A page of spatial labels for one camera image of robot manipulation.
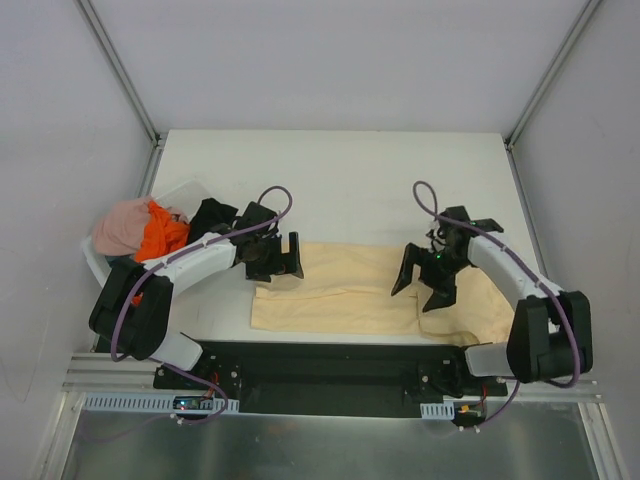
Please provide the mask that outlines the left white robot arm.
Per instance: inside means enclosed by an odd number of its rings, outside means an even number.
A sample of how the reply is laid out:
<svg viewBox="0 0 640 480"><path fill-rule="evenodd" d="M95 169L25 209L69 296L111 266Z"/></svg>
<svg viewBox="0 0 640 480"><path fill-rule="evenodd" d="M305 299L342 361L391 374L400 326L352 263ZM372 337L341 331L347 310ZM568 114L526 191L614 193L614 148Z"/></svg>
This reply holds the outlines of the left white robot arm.
<svg viewBox="0 0 640 480"><path fill-rule="evenodd" d="M174 297L238 264L250 281L304 277L296 232L288 235L288 249L282 249L281 214L257 202L249 203L242 215L223 205L207 219L204 213L200 208L194 218L202 235L177 251L144 262L114 261L89 317L90 329L111 344L116 358L173 365L191 389L209 382L212 367L202 358L200 343L169 327Z"/></svg>

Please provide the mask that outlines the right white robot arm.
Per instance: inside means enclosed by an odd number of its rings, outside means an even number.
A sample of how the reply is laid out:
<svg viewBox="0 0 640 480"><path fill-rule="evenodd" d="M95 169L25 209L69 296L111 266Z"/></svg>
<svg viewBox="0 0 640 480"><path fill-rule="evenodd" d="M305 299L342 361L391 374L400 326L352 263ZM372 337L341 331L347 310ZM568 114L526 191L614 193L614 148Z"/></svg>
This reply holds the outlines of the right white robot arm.
<svg viewBox="0 0 640 480"><path fill-rule="evenodd" d="M406 245L391 294L413 281L431 290L422 310L456 304L456 279L480 269L514 312L505 346L511 377L521 383L545 382L570 388L593 366L590 303L580 291L567 291L535 272L507 243L503 227L492 218L473 220L463 206L435 214L434 239L440 248Z"/></svg>

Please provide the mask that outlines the cream yellow t shirt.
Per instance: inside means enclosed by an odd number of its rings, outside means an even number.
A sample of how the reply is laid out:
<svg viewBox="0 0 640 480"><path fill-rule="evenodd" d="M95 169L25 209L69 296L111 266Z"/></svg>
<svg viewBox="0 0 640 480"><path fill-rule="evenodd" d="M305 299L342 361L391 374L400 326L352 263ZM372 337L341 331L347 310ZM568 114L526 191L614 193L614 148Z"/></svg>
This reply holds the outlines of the cream yellow t shirt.
<svg viewBox="0 0 640 480"><path fill-rule="evenodd" d="M419 335L457 346L507 340L512 307L477 268L457 275L451 307L424 312L432 291L418 280L393 294L403 252L401 247L304 243L302 278L282 275L257 283L251 326L272 332Z"/></svg>

